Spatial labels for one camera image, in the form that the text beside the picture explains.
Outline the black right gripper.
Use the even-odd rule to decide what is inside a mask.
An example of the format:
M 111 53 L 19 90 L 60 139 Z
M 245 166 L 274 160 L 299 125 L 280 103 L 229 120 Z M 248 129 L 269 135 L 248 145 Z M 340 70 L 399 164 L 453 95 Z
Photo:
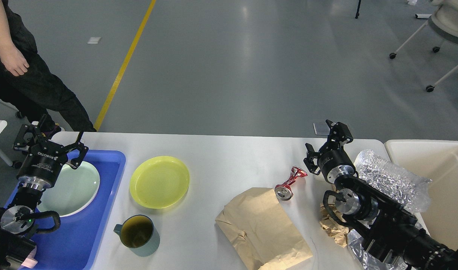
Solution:
M 345 144 L 353 142 L 352 133 L 342 122 L 328 119 L 325 122 L 329 127 L 325 143 L 327 151 L 315 151 L 311 144 L 305 143 L 307 152 L 303 162 L 306 168 L 316 176 L 321 175 L 327 183 L 339 184 L 344 179 L 356 179 L 355 166 L 343 149 Z

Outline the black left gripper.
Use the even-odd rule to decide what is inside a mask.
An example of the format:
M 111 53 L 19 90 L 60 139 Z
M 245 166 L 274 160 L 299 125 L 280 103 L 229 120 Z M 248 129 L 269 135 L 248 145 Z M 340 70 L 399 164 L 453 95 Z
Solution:
M 47 115 L 44 114 L 39 121 L 22 125 L 14 140 L 13 150 L 28 152 L 18 172 L 20 183 L 52 188 L 63 165 L 67 164 L 72 169 L 77 169 L 89 149 L 81 142 L 83 131 L 79 132 L 74 143 L 66 146 L 47 141 L 47 137 L 39 127 L 44 124 L 46 117 Z M 74 150 L 78 151 L 78 156 L 68 160 L 67 154 Z

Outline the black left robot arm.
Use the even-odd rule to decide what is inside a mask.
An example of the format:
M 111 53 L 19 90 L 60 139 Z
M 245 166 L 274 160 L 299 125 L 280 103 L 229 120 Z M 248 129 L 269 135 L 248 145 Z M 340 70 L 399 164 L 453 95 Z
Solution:
M 37 122 L 21 126 L 13 143 L 15 150 L 26 152 L 17 174 L 18 191 L 7 207 L 0 205 L 0 270 L 17 270 L 36 248 L 34 234 L 50 234 L 60 228 L 58 212 L 37 211 L 45 190 L 53 188 L 65 164 L 77 169 L 88 147 L 82 142 L 83 132 L 69 145 L 60 145 L 44 135 Z

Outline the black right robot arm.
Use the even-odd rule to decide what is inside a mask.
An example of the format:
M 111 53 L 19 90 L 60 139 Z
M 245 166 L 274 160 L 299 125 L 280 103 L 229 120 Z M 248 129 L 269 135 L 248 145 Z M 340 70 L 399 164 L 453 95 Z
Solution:
M 303 160 L 310 173 L 322 174 L 336 190 L 327 190 L 323 206 L 339 225 L 356 230 L 364 251 L 382 263 L 404 260 L 407 269 L 458 270 L 458 249 L 452 250 L 417 229 L 417 218 L 402 204 L 370 186 L 359 174 L 344 145 L 353 141 L 347 125 L 326 120 L 327 141 L 315 151 L 306 144 Z

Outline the person's bare hand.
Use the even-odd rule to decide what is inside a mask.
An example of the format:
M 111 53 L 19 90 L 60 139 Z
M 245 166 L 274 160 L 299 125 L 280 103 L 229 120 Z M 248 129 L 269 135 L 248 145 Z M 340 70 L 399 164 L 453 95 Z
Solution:
M 0 46 L 0 60 L 6 70 L 15 77 L 26 74 L 30 68 L 29 63 L 14 44 Z

